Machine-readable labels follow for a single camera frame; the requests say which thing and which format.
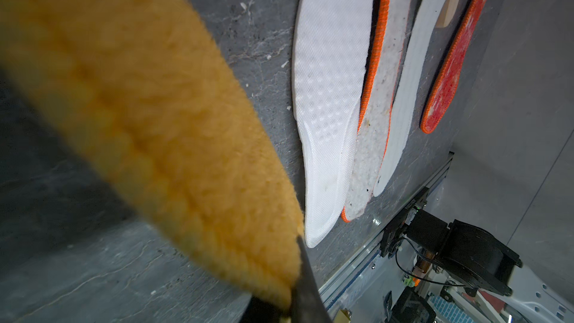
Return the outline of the grey striped insole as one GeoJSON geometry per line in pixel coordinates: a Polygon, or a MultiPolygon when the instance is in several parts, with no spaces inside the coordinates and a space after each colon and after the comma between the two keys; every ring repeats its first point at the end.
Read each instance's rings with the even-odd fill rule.
{"type": "Polygon", "coordinates": [[[375,197],[384,192],[407,146],[425,57],[444,4],[445,0],[422,0],[417,10],[391,112],[387,149],[373,190],[375,197]]]}

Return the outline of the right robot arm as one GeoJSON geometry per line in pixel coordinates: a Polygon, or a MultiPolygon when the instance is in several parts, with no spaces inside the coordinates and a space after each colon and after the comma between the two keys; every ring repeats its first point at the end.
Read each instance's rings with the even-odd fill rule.
{"type": "Polygon", "coordinates": [[[460,287],[488,292],[529,322],[573,321],[573,304],[480,227],[459,220],[446,223],[424,210],[404,210],[384,228],[381,254],[392,255],[402,242],[425,249],[427,262],[460,287]]]}

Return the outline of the grey felt orange-edged insole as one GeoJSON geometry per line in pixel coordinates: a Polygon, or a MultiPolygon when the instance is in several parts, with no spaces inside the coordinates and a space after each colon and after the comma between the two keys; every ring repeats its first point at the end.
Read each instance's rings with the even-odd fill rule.
{"type": "Polygon", "coordinates": [[[390,120],[406,38],[411,0],[378,0],[360,103],[357,150],[342,219],[360,217],[375,195],[378,174],[387,151],[390,120]]]}

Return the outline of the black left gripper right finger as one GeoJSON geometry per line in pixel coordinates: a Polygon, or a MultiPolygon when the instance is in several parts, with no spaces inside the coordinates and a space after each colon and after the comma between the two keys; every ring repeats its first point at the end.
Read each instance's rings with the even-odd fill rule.
{"type": "Polygon", "coordinates": [[[312,272],[303,238],[297,238],[300,250],[300,276],[291,290],[291,322],[294,323],[331,323],[330,318],[312,272]]]}

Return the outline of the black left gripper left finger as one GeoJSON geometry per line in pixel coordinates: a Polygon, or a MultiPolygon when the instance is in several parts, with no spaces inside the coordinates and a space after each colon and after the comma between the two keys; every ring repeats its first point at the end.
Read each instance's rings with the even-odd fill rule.
{"type": "Polygon", "coordinates": [[[262,301],[257,297],[252,297],[249,301],[240,323],[281,323],[289,322],[288,313],[280,308],[262,301]]]}

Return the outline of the yellow fuzzy insole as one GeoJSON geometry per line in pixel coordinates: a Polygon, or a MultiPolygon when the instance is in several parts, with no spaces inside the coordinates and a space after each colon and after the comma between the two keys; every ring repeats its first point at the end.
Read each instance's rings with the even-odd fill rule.
{"type": "Polygon", "coordinates": [[[290,308],[303,234],[293,185],[186,0],[1,0],[1,66],[180,251],[290,308]]]}

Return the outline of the white foam insole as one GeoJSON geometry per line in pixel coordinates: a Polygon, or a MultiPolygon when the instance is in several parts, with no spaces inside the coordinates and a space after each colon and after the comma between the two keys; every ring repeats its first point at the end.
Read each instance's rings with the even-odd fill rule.
{"type": "Polygon", "coordinates": [[[300,0],[291,56],[306,180],[304,235],[315,248],[345,206],[372,31],[373,0],[300,0]]]}

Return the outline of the red orange-edged insole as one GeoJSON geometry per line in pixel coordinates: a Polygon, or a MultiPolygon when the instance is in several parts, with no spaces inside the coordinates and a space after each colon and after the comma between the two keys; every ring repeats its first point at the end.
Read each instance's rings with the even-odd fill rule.
{"type": "Polygon", "coordinates": [[[431,134],[451,105],[458,89],[464,59],[487,0],[471,0],[442,63],[423,112],[420,129],[431,134]]]}

